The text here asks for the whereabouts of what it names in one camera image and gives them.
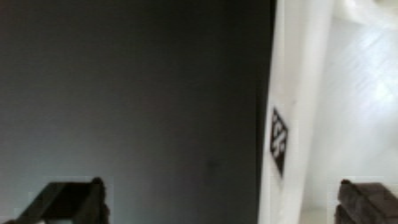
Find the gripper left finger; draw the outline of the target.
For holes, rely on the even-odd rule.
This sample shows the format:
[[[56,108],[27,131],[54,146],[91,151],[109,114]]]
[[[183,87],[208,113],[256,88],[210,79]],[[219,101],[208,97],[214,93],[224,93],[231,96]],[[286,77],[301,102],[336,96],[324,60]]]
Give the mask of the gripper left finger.
[[[107,188],[89,182],[50,182],[11,224],[111,224]]]

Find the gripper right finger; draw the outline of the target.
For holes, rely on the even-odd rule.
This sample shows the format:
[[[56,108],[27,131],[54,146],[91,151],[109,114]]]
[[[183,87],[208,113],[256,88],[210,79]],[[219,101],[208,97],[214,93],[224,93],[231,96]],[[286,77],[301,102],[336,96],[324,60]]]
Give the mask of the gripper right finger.
[[[342,181],[334,224],[398,224],[398,197],[381,183]]]

